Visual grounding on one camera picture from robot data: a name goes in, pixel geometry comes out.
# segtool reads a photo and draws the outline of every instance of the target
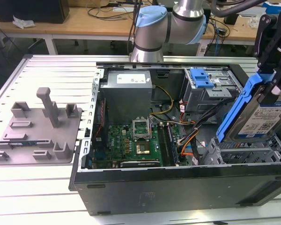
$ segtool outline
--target table leg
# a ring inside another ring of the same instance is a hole
[[[87,52],[89,50],[88,41],[87,40],[82,40],[82,42],[83,42],[84,51]]]
[[[169,54],[172,54],[173,53],[173,50],[174,50],[174,44],[169,44],[169,49],[168,49],[168,53]]]
[[[54,40],[52,38],[45,37],[45,42],[46,42],[49,54],[50,55],[58,55]]]

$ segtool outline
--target motherboard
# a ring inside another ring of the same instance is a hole
[[[138,135],[149,133],[149,138]],[[178,162],[177,125],[109,125],[107,150],[94,152],[96,168],[169,166]]]

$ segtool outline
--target sticker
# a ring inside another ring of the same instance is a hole
[[[146,83],[144,74],[118,74],[117,83]]]
[[[184,105],[180,105],[180,112],[182,112],[182,113],[185,112],[185,106]]]
[[[238,135],[242,137],[258,137],[267,134],[281,119],[281,102],[273,106],[259,106],[249,118]]]
[[[194,156],[192,157],[192,162],[194,165],[198,165],[198,160]]]
[[[9,145],[23,145],[22,143],[9,143]]]

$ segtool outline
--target electronic device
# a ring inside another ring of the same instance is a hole
[[[11,22],[15,16],[34,22],[63,23],[68,14],[67,0],[0,0],[1,22]]]
[[[281,193],[281,130],[255,143],[216,135],[248,80],[239,65],[97,62],[94,73],[69,185],[90,215],[259,206]]]

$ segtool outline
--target green circuit board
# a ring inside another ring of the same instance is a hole
[[[141,132],[146,132],[146,125],[138,127]],[[107,149],[95,151],[96,168],[114,168],[115,162],[123,161],[159,161],[163,166],[163,156],[158,135],[158,126],[151,125],[151,138],[134,140],[133,125],[110,125],[108,127]],[[173,141],[180,138],[178,126],[171,126]]]
[[[109,126],[106,160],[150,160],[160,161],[162,164],[157,125],[152,126],[152,138],[149,142],[145,140],[135,142],[132,125]]]

